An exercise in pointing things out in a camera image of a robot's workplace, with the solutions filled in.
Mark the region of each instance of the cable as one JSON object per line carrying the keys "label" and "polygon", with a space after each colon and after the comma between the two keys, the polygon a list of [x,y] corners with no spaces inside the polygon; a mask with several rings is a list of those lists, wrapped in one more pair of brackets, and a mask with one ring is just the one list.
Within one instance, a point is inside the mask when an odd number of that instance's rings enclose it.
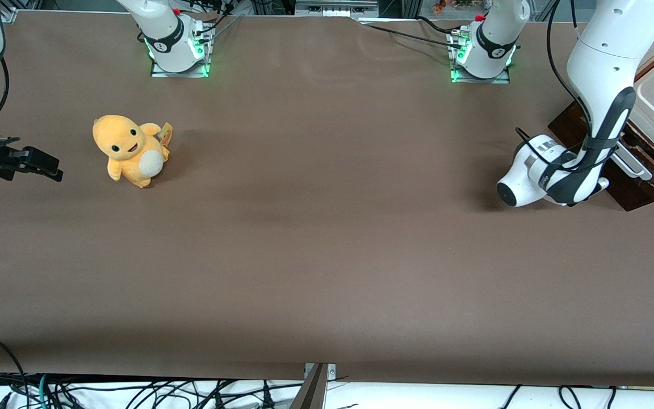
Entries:
{"label": "cable", "polygon": [[447,43],[445,41],[436,41],[436,40],[426,39],[424,37],[418,37],[418,36],[413,36],[412,34],[400,33],[400,31],[390,30],[389,28],[382,28],[382,27],[378,27],[378,26],[371,26],[369,24],[366,25],[366,26],[368,26],[369,28],[374,28],[374,29],[379,30],[379,31],[385,31],[386,33],[397,34],[398,36],[408,37],[410,39],[416,39],[416,40],[425,41],[425,42],[428,42],[428,43],[439,44],[439,45],[443,45],[443,46],[451,47],[451,48],[461,48],[461,46],[459,44],[449,44],[449,43]]}
{"label": "cable", "polygon": [[234,18],[233,20],[229,21],[229,23],[226,25],[226,27],[222,28],[221,30],[218,31],[218,33],[216,33],[216,34],[213,35],[213,39],[216,39],[216,37],[220,36],[221,33],[223,33],[224,31],[228,30],[228,28],[231,27],[231,25],[232,25],[233,23],[236,23],[236,22],[238,21],[238,19],[240,19],[240,18],[241,18],[241,16],[236,16],[236,18]]}
{"label": "cable", "polygon": [[521,387],[521,384],[517,385],[516,388],[514,388],[513,391],[509,394],[509,397],[506,399],[506,402],[504,402],[504,405],[499,407],[499,409],[507,409],[509,405],[511,404],[512,399],[514,399],[514,395],[519,391],[519,388]]}
{"label": "cable", "polygon": [[44,394],[47,396],[47,401],[52,401],[52,406],[54,406],[56,409],[62,409],[62,402],[60,402],[60,398],[57,396],[57,386],[54,388],[54,394],[49,390],[49,386],[47,386],[47,384],[44,384],[42,389],[44,389]]}
{"label": "cable", "polygon": [[[7,89],[8,89],[8,88],[9,88],[9,74],[8,74],[8,71],[7,71],[7,65],[5,64],[5,60],[4,60],[3,58],[2,58],[2,67],[3,67],[3,70],[5,70],[5,76],[6,76],[6,78],[7,78]],[[3,101],[6,100],[6,95],[7,95],[7,91],[5,91],[5,97],[2,99]],[[22,369],[22,366],[21,366],[21,364],[19,363],[19,360],[16,359],[14,353],[11,352],[11,349],[9,349],[9,348],[8,348],[8,347],[7,347],[3,342],[1,342],[1,341],[0,341],[0,348],[3,349],[3,350],[5,350],[5,352],[7,352],[7,355],[10,356],[11,360],[13,361],[14,365],[16,366],[16,370],[19,371],[19,376],[20,376],[20,378],[22,379],[22,383],[23,383],[23,385],[24,385],[24,389],[25,389],[25,391],[27,391],[27,379],[26,379],[25,376],[24,376],[24,370]],[[27,391],[26,394],[27,394],[27,406],[26,406],[26,407],[27,407],[27,409],[29,409],[29,407],[31,407],[31,401],[30,401],[31,397],[29,396],[28,391]]]}
{"label": "cable", "polygon": [[[577,404],[577,407],[569,406],[569,403],[564,399],[564,395],[563,395],[564,389],[568,389],[569,393],[572,394],[572,398],[574,398],[574,402]],[[577,394],[575,394],[572,388],[570,388],[569,386],[561,385],[559,387],[559,399],[561,400],[561,403],[563,403],[564,406],[567,407],[567,409],[582,409],[582,405],[579,404],[579,399],[577,398]]]}
{"label": "cable", "polygon": [[377,16],[377,18],[381,18],[382,16],[385,16],[385,13],[387,13],[387,10],[389,10],[390,6],[392,6],[393,3],[395,3],[395,0],[392,0],[392,2],[388,3],[387,7],[385,7],[385,10],[383,11],[383,13],[381,15]]}
{"label": "cable", "polygon": [[612,394],[610,394],[610,400],[607,401],[607,409],[612,409],[612,402],[615,402],[615,395],[617,394],[615,386],[610,386],[610,389],[612,389]]}
{"label": "cable", "polygon": [[44,401],[44,378],[47,377],[47,374],[44,373],[41,378],[39,378],[39,405],[42,409],[49,409],[47,407],[47,402]]}
{"label": "cable", "polygon": [[128,404],[125,405],[125,409],[128,409],[130,407],[130,405],[133,404],[133,402],[135,402],[135,399],[137,399],[138,396],[140,396],[140,394],[145,392],[145,389],[152,388],[155,385],[156,385],[155,382],[151,382],[149,386],[146,386],[145,388],[141,389],[137,394],[135,394],[135,396],[133,396],[132,399],[130,399],[130,402],[128,402]]}
{"label": "cable", "polygon": [[7,103],[7,96],[9,96],[9,70],[7,68],[7,62],[2,57],[2,71],[5,73],[5,91],[2,94],[2,100],[0,100],[0,112],[2,112],[2,108],[5,106],[5,103]]}
{"label": "cable", "polygon": [[276,403],[272,399],[272,394],[269,392],[269,383],[264,380],[264,399],[262,399],[262,409],[274,409]]}
{"label": "cable", "polygon": [[159,403],[163,402],[169,396],[174,396],[173,393],[175,391],[177,391],[178,389],[183,388],[184,386],[186,386],[189,383],[190,383],[190,381],[185,381],[184,383],[181,383],[180,385],[178,385],[175,388],[171,389],[171,391],[169,391],[169,393],[161,395],[160,397],[156,396],[155,400],[153,401],[153,409],[156,409],[156,406],[158,406]]}
{"label": "cable", "polygon": [[579,32],[579,29],[577,28],[577,12],[574,9],[574,0],[569,0],[569,5],[572,9],[572,26],[574,26],[574,29]]}
{"label": "cable", "polygon": [[552,26],[554,25],[556,8],[559,7],[560,2],[561,0],[555,0],[555,2],[552,4],[551,11],[550,11],[550,19],[548,20],[547,23],[547,58],[550,61],[550,67],[552,68],[552,73],[555,75],[556,80],[559,81],[561,86],[572,97],[574,102],[579,106],[579,108],[582,109],[582,114],[584,115],[584,118],[586,119],[587,122],[587,135],[590,135],[590,132],[592,131],[592,117],[589,116],[589,111],[587,111],[587,107],[584,105],[584,102],[581,99],[579,99],[579,96],[576,95],[576,93],[564,81],[564,78],[561,77],[559,71],[556,69],[554,56],[552,54]]}
{"label": "cable", "polygon": [[441,28],[441,27],[436,26],[433,23],[433,21],[430,21],[430,20],[428,20],[428,18],[425,18],[424,16],[421,16],[421,15],[417,16],[416,20],[425,21],[425,23],[427,23],[428,26],[430,26],[433,30],[436,30],[439,33],[443,33],[443,34],[450,34],[451,31],[456,30],[458,28],[461,28],[461,26],[456,26],[456,27],[453,27],[453,28]]}

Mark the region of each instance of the brown table surface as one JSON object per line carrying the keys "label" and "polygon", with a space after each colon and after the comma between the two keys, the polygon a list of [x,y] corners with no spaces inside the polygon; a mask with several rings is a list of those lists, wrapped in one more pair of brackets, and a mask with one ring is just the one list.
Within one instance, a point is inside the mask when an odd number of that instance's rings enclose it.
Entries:
{"label": "brown table surface", "polygon": [[[654,204],[496,194],[570,101],[545,28],[506,86],[347,18],[243,18],[166,80],[129,15],[20,13],[0,132],[65,178],[0,181],[0,340],[28,372],[654,384]],[[151,189],[107,176],[104,114],[173,124]]]}

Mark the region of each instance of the yellow plush toy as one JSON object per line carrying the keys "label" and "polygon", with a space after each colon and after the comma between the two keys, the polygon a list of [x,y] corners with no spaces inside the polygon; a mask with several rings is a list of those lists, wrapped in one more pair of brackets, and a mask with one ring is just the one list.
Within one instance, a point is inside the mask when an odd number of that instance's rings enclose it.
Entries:
{"label": "yellow plush toy", "polygon": [[156,124],[138,126],[120,115],[106,115],[95,121],[93,137],[98,148],[109,157],[107,174],[114,181],[123,174],[139,188],[150,186],[150,178],[160,173],[171,153],[173,127]]}

